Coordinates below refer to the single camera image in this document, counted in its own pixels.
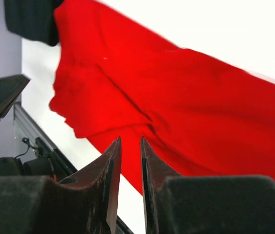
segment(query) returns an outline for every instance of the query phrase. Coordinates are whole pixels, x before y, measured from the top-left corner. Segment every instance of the red fabric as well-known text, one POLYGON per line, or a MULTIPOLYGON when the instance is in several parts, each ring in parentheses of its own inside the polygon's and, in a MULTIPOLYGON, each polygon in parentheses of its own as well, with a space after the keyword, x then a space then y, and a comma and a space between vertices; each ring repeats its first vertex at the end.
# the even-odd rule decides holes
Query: red fabric
POLYGON ((121 136, 122 173, 139 192, 141 136, 186 176, 275 179, 275 85, 93 0, 65 0, 55 19, 62 55, 50 108, 100 152, 121 136))

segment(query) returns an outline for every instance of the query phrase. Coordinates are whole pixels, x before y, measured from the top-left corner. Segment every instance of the white surface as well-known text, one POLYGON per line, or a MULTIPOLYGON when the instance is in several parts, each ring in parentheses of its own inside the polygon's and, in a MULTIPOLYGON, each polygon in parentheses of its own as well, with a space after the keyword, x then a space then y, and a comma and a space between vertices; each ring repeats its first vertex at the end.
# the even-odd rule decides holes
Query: white surface
MULTIPOLYGON (((275 1, 102 0, 180 47, 194 49, 275 83, 275 1)), ((49 110, 60 47, 23 39, 22 71, 32 80, 22 106, 80 169, 98 152, 76 139, 64 118, 49 110)), ((121 176, 118 215, 135 234, 145 233, 142 196, 121 176)))

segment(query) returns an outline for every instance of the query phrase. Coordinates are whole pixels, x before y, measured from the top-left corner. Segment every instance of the red cloth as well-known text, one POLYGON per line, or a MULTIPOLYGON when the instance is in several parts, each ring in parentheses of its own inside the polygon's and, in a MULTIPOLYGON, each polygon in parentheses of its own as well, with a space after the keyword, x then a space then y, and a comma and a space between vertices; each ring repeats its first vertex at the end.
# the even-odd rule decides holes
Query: red cloth
POLYGON ((93 0, 65 0, 55 20, 62 54, 50 108, 100 152, 121 136, 122 173, 139 192, 141 136, 186 176, 275 179, 275 85, 93 0))

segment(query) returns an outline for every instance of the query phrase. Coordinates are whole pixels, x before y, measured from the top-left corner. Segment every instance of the wire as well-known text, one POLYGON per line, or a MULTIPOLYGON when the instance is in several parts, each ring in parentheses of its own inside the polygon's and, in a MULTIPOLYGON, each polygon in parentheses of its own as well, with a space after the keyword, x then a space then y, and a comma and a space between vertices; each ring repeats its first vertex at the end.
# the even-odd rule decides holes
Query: wire
POLYGON ((37 149, 38 149, 37 147, 32 146, 32 145, 30 144, 29 139, 28 139, 28 138, 26 138, 26 137, 24 137, 21 141, 22 141, 23 143, 25 143, 25 144, 28 146, 28 148, 27 148, 27 150, 26 150, 26 152, 25 152, 25 153, 20 154, 20 155, 17 155, 17 156, 16 156, 16 157, 14 157, 14 158, 18 158, 18 157, 20 157, 20 156, 25 155, 26 153, 28 153, 28 151, 29 151, 29 149, 30 149, 30 148, 32 148, 32 149, 34 149, 34 150, 37 150, 37 149))

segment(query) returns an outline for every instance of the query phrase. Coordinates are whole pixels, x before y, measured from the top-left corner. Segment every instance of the black cable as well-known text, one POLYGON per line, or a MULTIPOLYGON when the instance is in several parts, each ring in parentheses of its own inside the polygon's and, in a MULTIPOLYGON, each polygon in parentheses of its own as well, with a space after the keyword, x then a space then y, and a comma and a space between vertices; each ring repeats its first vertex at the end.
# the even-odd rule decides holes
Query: black cable
POLYGON ((34 149, 34 150, 37 150, 37 149, 38 149, 37 147, 32 146, 32 145, 30 144, 29 139, 28 139, 28 138, 26 138, 26 137, 24 137, 21 141, 22 141, 22 142, 24 142, 24 143, 28 146, 28 148, 27 148, 27 150, 26 150, 26 152, 25 152, 25 153, 20 154, 20 155, 17 155, 15 158, 18 158, 18 157, 20 157, 20 156, 25 155, 26 153, 28 153, 28 151, 29 151, 29 149, 30 149, 30 148, 32 148, 32 149, 34 149))

